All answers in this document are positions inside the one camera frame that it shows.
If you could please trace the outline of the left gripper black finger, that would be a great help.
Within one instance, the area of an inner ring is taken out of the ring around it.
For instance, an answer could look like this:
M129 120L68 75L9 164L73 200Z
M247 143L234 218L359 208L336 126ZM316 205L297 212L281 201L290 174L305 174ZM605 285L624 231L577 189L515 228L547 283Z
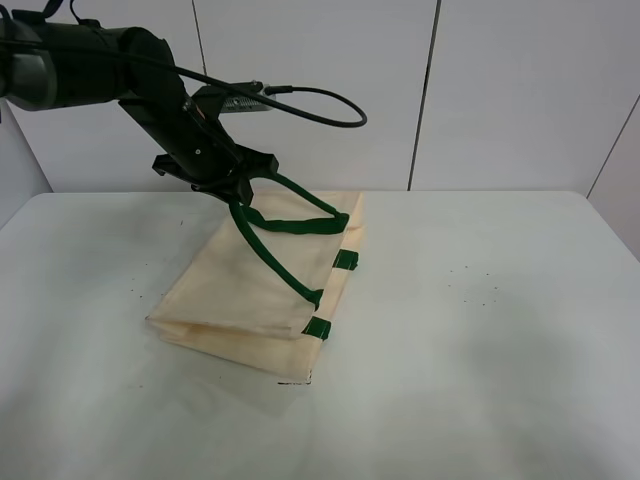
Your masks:
M219 177L219 199L230 204L236 201L250 205L254 196L251 181L254 179L273 180L276 170L249 170L248 172L235 172Z
M235 199L234 186L228 183L191 184L191 190L216 198L224 203Z

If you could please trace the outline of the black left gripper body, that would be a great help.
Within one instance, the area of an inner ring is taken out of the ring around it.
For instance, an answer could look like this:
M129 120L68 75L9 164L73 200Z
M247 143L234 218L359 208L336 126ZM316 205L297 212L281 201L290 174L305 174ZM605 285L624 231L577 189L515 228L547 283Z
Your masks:
M278 173L274 155L235 143L219 116L206 115L195 102L173 108L153 104L151 137L165 153L155 158L152 169L189 185L219 183L221 175L249 170Z

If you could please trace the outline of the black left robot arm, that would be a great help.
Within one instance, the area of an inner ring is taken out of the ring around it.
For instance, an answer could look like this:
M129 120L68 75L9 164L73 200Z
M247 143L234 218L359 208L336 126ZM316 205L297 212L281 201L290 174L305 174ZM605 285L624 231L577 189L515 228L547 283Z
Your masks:
M272 154L236 144L219 116L237 85L189 95L168 43L140 27L50 23L43 12L1 12L1 94L26 111L115 101L163 149L152 165L192 190L248 205L254 178L273 179Z

